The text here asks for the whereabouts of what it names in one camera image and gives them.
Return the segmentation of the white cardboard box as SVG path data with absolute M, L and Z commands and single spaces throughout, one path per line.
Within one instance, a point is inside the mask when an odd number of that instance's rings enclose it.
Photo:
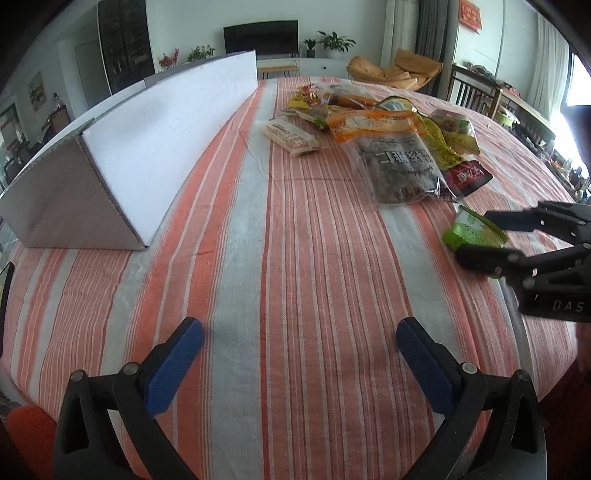
M 2 219 L 28 248 L 147 248 L 197 160 L 256 88 L 256 55 L 246 51 L 122 90 L 25 165 L 1 195 Z

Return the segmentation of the small wooden bench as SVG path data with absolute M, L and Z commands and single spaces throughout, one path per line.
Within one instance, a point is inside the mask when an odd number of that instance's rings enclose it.
M 280 76 L 283 76 L 284 78 L 290 78 L 291 76 L 297 76 L 300 73 L 300 68 L 294 64 L 259 66 L 256 68 L 256 72 L 257 75 L 259 75 L 259 78 L 263 80 Z

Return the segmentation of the green potted plant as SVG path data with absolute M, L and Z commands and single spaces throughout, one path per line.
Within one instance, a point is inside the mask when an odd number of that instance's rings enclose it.
M 325 49 L 325 53 L 331 59 L 342 60 L 346 54 L 356 46 L 356 40 L 348 36 L 340 36 L 337 32 L 327 33 L 325 31 L 318 31 L 320 36 L 320 43 Z

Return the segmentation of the clear bag of snacks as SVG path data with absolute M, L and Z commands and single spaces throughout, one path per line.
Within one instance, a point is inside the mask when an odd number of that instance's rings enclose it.
M 481 153 L 475 129 L 463 114 L 437 109 L 429 118 L 440 128 L 448 145 L 458 154 Z

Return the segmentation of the red wall hanging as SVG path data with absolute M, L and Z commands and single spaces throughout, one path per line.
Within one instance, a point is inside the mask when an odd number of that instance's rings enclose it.
M 469 0 L 460 0 L 458 21 L 465 28 L 479 32 L 482 29 L 480 8 Z

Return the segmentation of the black television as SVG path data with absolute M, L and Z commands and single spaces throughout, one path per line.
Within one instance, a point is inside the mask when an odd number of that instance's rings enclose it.
M 297 20 L 264 21 L 224 27 L 227 54 L 255 50 L 257 56 L 297 55 Z

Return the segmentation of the dark wooden chair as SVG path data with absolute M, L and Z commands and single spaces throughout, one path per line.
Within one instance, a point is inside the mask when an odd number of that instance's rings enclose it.
M 454 64 L 451 69 L 447 101 L 494 119 L 503 89 L 495 81 Z

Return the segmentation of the beige cracker packet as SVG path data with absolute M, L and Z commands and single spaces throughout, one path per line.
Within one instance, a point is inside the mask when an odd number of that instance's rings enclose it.
M 261 122 L 259 127 L 264 136 L 286 150 L 290 156 L 301 156 L 321 149 L 321 144 L 314 135 L 283 118 Z

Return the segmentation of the black tall cabinet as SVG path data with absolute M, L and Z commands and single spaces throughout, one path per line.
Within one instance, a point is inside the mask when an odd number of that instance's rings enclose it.
M 104 0 L 97 5 L 103 66 L 112 94 L 155 73 L 144 0 Z

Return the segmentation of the orange lounge chair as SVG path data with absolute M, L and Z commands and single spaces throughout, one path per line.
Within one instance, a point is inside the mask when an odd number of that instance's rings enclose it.
M 349 61 L 346 72 L 356 81 L 418 91 L 436 78 L 443 67 L 441 62 L 399 49 L 394 56 L 394 64 L 386 69 L 355 56 Z

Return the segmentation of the cluttered side table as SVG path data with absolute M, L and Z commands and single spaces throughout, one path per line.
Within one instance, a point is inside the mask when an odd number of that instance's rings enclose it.
M 578 203 L 590 203 L 590 180 L 580 167 L 558 152 L 553 127 L 537 110 L 521 98 L 510 84 L 497 80 L 482 66 L 473 66 L 471 72 L 490 80 L 501 91 L 494 120 L 515 136 L 531 153 L 538 157 L 557 177 L 567 192 Z

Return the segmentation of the yellow red candy bag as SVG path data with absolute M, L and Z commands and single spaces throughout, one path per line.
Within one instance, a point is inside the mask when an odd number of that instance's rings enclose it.
M 331 114 L 332 92 L 321 84 L 309 83 L 297 88 L 287 100 L 284 113 L 297 116 L 318 128 L 327 127 L 327 118 Z

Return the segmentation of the yellow snack bag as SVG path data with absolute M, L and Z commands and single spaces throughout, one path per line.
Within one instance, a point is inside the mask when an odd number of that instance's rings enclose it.
M 376 107 L 385 111 L 411 111 L 415 113 L 426 130 L 424 143 L 441 171 L 448 171 L 465 162 L 465 159 L 448 145 L 439 126 L 431 118 L 421 114 L 410 100 L 404 97 L 390 96 L 378 102 Z

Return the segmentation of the green snack packet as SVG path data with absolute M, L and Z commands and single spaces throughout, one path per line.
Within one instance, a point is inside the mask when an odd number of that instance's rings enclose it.
M 502 248 L 508 241 L 504 230 L 464 205 L 458 205 L 454 222 L 442 235 L 452 252 L 463 246 Z

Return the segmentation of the white tv cabinet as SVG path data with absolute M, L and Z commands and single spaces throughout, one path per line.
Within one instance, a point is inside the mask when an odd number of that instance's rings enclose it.
M 300 73 L 291 77 L 331 77 L 346 79 L 349 77 L 346 72 L 345 60 L 334 60 L 329 58 L 271 58 L 257 59 L 256 68 L 259 66 L 271 65 L 297 65 Z

